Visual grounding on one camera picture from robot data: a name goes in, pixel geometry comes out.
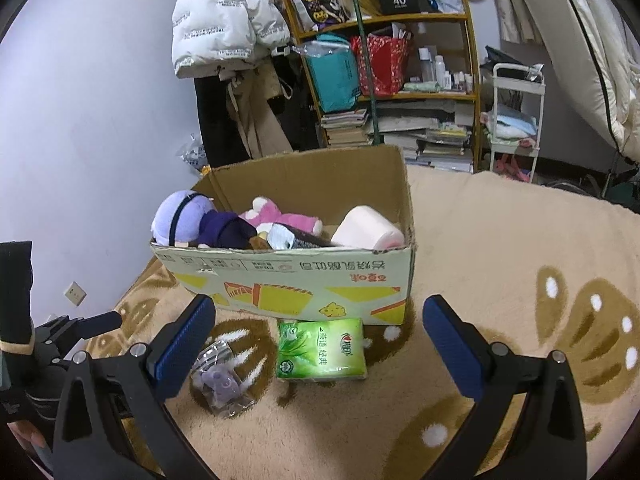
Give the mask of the person's left hand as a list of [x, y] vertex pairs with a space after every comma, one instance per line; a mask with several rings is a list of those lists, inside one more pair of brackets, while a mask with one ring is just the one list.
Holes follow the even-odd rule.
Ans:
[[52, 479], [52, 453], [40, 431], [28, 420], [9, 422], [8, 427], [44, 478]]

